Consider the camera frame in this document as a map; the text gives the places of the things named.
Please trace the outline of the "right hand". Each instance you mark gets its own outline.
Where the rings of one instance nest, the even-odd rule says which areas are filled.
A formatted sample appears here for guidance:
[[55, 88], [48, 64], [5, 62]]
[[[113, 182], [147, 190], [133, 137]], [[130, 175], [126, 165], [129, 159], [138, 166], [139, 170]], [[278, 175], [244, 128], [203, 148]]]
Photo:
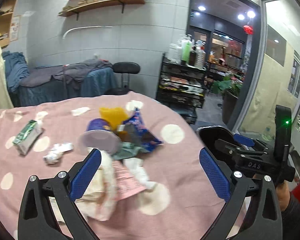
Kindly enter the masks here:
[[281, 184], [277, 185], [276, 194], [279, 200], [280, 210], [281, 212], [283, 212], [288, 207], [290, 201], [290, 191], [288, 187], [288, 182], [286, 180]]

